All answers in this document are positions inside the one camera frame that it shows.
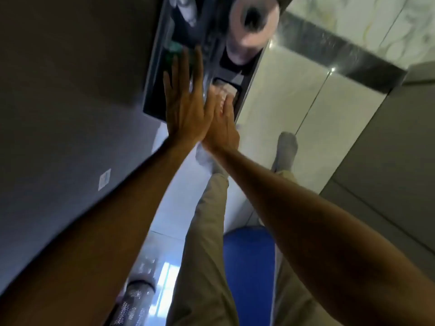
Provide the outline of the white plastic item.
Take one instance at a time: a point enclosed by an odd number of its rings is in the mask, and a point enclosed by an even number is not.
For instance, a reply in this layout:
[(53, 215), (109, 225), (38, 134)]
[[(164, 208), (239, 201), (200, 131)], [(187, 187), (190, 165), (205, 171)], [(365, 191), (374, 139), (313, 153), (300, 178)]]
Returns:
[(195, 0), (169, 0), (173, 8), (178, 8), (184, 20), (195, 27), (198, 19), (198, 8)]

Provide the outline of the person's grey left sock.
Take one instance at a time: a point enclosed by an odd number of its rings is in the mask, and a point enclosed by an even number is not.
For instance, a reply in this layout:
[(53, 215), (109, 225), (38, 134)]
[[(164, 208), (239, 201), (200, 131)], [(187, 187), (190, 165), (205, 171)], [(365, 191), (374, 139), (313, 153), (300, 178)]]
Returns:
[(195, 158), (198, 164), (201, 165), (210, 175), (221, 175), (228, 179), (228, 173), (219, 164), (219, 162), (216, 161), (216, 159), (204, 149), (202, 143), (198, 144)]

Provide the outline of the blue mat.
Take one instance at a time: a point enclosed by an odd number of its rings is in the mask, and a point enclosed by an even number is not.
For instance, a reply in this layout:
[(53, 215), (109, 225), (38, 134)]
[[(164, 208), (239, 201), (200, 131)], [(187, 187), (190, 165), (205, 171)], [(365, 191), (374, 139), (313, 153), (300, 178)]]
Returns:
[(275, 242), (263, 226), (224, 235), (224, 264), (240, 326), (270, 326)]

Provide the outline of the plain grey cabinet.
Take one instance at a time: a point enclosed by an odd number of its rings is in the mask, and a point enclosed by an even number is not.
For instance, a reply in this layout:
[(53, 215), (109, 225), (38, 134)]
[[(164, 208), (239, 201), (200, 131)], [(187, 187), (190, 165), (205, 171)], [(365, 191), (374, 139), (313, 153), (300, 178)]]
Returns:
[(321, 195), (435, 258), (435, 60), (409, 68)]

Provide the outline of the person's grey right sock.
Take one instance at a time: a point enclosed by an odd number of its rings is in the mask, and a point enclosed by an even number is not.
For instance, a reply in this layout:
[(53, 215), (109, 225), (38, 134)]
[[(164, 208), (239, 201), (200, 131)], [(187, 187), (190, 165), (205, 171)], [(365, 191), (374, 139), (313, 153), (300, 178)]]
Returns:
[(290, 132), (282, 132), (277, 141), (276, 156), (271, 170), (290, 171), (298, 150), (297, 137)]

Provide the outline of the person's left forearm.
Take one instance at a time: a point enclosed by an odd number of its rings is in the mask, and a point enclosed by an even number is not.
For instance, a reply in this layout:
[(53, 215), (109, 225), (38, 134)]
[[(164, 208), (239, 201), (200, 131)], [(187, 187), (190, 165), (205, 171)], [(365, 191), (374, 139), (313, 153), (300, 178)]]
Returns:
[(102, 326), (198, 139), (176, 135), (71, 224), (0, 296), (0, 326)]

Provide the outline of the green item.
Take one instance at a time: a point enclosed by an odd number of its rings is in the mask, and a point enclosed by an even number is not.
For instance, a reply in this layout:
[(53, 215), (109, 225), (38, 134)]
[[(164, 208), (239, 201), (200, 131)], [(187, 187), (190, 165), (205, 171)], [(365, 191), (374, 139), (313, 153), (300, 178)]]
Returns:
[(172, 59), (175, 55), (182, 54), (184, 50), (184, 45), (171, 40), (169, 43), (166, 44), (164, 48), (166, 51), (166, 57), (168, 59)]

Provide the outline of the person's left hand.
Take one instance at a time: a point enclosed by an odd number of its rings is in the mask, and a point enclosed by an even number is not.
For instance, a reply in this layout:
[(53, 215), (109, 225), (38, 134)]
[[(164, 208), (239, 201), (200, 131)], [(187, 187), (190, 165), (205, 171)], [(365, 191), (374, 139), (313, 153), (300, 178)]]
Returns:
[(212, 120), (204, 120), (204, 62), (202, 49), (194, 49), (193, 81), (190, 91), (182, 92), (182, 54), (175, 55), (171, 65), (172, 97), (166, 98), (166, 123), (169, 136), (193, 148), (202, 141)]

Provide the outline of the person's beige trouser leg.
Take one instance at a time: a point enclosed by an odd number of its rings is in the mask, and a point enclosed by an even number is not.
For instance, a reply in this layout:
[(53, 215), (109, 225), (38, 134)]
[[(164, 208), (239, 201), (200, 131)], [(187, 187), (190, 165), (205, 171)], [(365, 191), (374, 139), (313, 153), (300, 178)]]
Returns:
[(275, 246), (271, 326), (341, 326), (313, 298)]
[(228, 178), (211, 175), (185, 237), (166, 326), (238, 326), (224, 265)]

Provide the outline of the person's right forearm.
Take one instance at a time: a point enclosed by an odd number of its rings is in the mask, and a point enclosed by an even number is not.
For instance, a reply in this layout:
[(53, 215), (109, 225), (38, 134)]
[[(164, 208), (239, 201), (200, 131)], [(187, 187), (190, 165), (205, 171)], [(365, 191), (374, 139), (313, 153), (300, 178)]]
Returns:
[(435, 326), (435, 283), (378, 232), (228, 145), (202, 142), (343, 326)]

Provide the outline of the pink white packet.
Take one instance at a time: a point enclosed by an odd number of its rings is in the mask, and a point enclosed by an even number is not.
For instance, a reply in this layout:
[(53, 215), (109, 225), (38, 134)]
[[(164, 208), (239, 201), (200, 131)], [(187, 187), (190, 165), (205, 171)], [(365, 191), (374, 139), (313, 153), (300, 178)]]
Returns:
[(231, 95), (233, 98), (236, 98), (238, 96), (237, 88), (229, 82), (216, 78), (213, 81), (213, 85), (218, 88), (219, 93), (223, 99), (226, 99), (228, 95)]

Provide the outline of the person's beige right trouser leg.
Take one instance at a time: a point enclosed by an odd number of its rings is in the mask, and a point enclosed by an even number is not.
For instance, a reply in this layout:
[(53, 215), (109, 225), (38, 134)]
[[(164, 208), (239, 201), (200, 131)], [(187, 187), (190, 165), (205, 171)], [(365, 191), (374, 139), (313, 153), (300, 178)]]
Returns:
[(313, 298), (275, 246), (271, 326), (341, 326)]

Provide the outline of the person's grey sock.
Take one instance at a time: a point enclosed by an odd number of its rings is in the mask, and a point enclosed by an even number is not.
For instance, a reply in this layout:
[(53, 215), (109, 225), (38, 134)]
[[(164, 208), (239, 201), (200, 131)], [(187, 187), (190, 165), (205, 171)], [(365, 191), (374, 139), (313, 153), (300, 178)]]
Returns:
[(216, 161), (216, 159), (204, 149), (202, 143), (198, 144), (195, 158), (198, 164), (201, 165), (210, 175), (221, 175), (228, 179), (228, 173), (219, 164), (219, 162)]
[(271, 170), (290, 171), (298, 150), (297, 137), (290, 132), (282, 132), (277, 141), (276, 156)]

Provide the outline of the grey cabinet with sticker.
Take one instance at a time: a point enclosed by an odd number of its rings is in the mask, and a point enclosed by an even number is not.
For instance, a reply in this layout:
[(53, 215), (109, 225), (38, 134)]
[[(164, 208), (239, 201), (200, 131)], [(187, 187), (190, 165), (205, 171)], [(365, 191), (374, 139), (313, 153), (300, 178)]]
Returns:
[(0, 295), (149, 156), (161, 2), (0, 0)]

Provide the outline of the perforated metal bin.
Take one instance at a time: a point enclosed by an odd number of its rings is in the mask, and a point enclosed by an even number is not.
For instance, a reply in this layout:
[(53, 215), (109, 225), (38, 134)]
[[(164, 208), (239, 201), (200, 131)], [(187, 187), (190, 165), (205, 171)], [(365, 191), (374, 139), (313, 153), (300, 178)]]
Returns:
[(152, 283), (143, 279), (129, 282), (105, 326), (144, 326), (154, 295)]

